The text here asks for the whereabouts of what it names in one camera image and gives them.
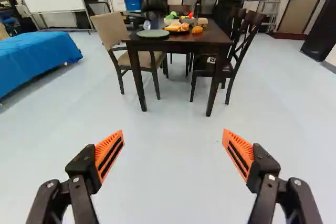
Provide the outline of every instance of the beige upholstered chair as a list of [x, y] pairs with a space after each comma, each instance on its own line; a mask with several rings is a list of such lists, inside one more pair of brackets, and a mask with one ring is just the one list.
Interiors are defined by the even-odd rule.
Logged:
[[9, 38], [6, 27], [0, 22], [0, 40]]
[[[120, 12], [101, 14], [91, 16], [91, 20], [99, 34], [100, 39], [103, 42], [103, 45], [108, 51], [111, 60], [113, 61], [118, 75], [120, 91], [121, 94], [124, 94], [122, 77], [128, 70], [132, 69], [130, 58], [128, 52], [125, 52], [117, 60], [113, 53], [114, 51], [127, 50], [127, 47], [113, 48], [113, 46], [118, 44], [122, 38], [128, 37], [129, 35], [126, 26], [122, 20], [121, 14]], [[138, 54], [141, 71], [152, 73], [156, 97], [160, 99], [159, 80], [157, 78], [157, 75], [158, 68], [160, 67], [160, 65], [163, 65], [163, 72], [168, 78], [166, 53], [139, 51]]]

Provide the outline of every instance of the bed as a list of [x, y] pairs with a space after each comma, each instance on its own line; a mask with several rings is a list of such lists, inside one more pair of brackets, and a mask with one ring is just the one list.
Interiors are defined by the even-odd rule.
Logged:
[[82, 58], [63, 31], [20, 34], [0, 41], [0, 98], [31, 78]]

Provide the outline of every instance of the blue storage bin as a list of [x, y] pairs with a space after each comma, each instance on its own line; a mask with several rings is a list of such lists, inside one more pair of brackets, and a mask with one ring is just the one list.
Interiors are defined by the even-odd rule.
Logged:
[[126, 10], [141, 10], [140, 0], [124, 0]]

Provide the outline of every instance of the green plate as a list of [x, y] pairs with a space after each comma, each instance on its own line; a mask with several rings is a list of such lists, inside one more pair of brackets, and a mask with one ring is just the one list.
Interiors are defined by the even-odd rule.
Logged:
[[162, 38], [169, 35], [169, 31], [166, 30], [143, 30], [136, 33], [141, 38]]

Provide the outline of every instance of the bowl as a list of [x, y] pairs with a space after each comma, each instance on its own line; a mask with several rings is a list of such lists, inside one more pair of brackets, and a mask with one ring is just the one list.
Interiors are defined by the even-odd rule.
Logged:
[[188, 23], [189, 25], [195, 25], [197, 18], [180, 18], [181, 23]]
[[164, 24], [166, 26], [170, 26], [170, 24], [173, 23], [173, 22], [180, 22], [180, 20], [179, 19], [166, 19], [166, 18], [164, 18]]

